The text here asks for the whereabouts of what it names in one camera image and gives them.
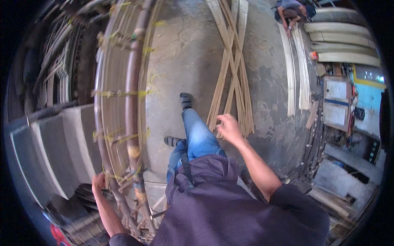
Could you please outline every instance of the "blue jeans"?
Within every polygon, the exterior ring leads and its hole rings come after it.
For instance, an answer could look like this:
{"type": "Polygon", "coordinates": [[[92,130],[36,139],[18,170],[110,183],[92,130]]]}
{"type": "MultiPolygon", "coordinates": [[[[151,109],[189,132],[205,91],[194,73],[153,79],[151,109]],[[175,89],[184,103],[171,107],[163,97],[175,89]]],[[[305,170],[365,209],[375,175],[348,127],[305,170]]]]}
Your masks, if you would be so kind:
{"type": "Polygon", "coordinates": [[[182,118],[185,125],[186,139],[180,140],[178,146],[170,155],[167,183],[175,171],[182,165],[180,159],[182,155],[186,155],[186,153],[188,155],[188,161],[210,154],[226,156],[224,150],[216,140],[216,137],[194,109],[185,109],[182,112],[182,118]]]}

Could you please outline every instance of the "cracked floor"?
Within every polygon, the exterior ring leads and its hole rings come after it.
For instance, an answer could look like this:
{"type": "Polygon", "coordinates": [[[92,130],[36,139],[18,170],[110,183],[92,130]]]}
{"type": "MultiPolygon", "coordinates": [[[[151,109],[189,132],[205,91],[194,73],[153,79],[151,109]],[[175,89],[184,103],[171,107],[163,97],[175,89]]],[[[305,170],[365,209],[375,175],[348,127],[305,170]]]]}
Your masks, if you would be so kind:
{"type": "MultiPolygon", "coordinates": [[[[287,117],[286,65],[278,25],[271,10],[274,4],[272,0],[249,1],[243,54],[256,133],[249,135],[248,140],[278,175],[285,175],[301,162],[308,113],[297,109],[295,116],[287,117]]],[[[148,73],[155,93],[146,97],[146,126],[151,132],[147,138],[148,157],[143,161],[148,167],[145,181],[165,183],[173,148],[166,146],[163,138],[186,136],[179,94],[193,95],[193,108],[205,121],[224,46],[203,0],[164,1],[158,20],[165,20],[165,24],[157,26],[152,37],[155,51],[150,54],[148,73]]],[[[294,60],[298,67],[296,54],[294,60]]],[[[309,65],[312,84],[317,78],[312,63],[309,65]]],[[[229,84],[230,76],[227,76],[223,95],[227,95],[229,84]]],[[[220,112],[225,98],[223,96],[220,112]]],[[[235,105],[232,111],[236,115],[235,105]]],[[[236,159],[240,172],[245,169],[239,153],[225,141],[220,143],[227,155],[236,159]]]]}

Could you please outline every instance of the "dark purple shirt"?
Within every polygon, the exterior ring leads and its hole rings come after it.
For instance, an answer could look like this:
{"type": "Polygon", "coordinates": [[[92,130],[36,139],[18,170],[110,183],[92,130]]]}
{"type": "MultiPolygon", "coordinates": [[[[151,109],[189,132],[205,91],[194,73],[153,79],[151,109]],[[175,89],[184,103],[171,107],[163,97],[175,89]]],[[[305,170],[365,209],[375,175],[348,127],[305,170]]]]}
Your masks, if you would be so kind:
{"type": "MultiPolygon", "coordinates": [[[[296,186],[282,185],[265,204],[236,184],[237,166],[229,158],[205,155],[190,161],[190,169],[195,188],[183,167],[170,179],[170,206],[151,245],[324,244],[328,215],[296,186]]],[[[139,245],[117,241],[124,237],[115,235],[110,245],[139,245]]]]}

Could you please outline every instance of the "rod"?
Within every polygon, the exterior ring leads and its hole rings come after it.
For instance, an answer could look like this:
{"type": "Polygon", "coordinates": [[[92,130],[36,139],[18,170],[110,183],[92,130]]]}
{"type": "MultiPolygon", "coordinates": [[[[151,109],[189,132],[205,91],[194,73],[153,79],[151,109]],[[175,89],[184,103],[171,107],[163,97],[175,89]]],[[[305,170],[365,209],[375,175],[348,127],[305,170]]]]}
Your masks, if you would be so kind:
{"type": "MultiPolygon", "coordinates": [[[[156,0],[145,0],[140,11],[136,28],[134,33],[138,37],[145,37],[145,33],[148,27],[148,22],[151,16],[151,10],[156,0]]],[[[127,66],[126,76],[126,92],[137,91],[139,82],[139,72],[141,68],[141,57],[142,57],[143,41],[141,39],[135,40],[131,44],[131,52],[127,66]]],[[[125,128],[126,135],[131,136],[138,133],[138,97],[128,96],[126,97],[125,107],[125,128]]],[[[134,174],[138,170],[138,159],[139,159],[139,144],[138,138],[132,138],[127,141],[127,151],[129,156],[130,171],[134,174]]],[[[133,183],[134,190],[139,204],[141,204],[141,212],[146,219],[146,226],[151,233],[156,233],[156,228],[153,224],[151,211],[149,209],[147,194],[145,191],[144,180],[142,172],[139,172],[134,178],[133,183]]]]}

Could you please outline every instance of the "sandal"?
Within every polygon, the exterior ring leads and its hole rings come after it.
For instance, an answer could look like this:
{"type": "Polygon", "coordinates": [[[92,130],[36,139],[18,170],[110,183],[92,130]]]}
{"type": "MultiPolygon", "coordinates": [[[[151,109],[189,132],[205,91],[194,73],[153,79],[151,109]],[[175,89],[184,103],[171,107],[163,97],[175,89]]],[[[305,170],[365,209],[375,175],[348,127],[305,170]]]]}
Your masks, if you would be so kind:
{"type": "Polygon", "coordinates": [[[191,109],[191,95],[189,93],[180,94],[182,110],[191,109]]]}
{"type": "Polygon", "coordinates": [[[167,136],[164,138],[165,144],[172,147],[177,147],[179,140],[183,140],[183,139],[179,139],[177,137],[171,137],[171,136],[167,136]]]}

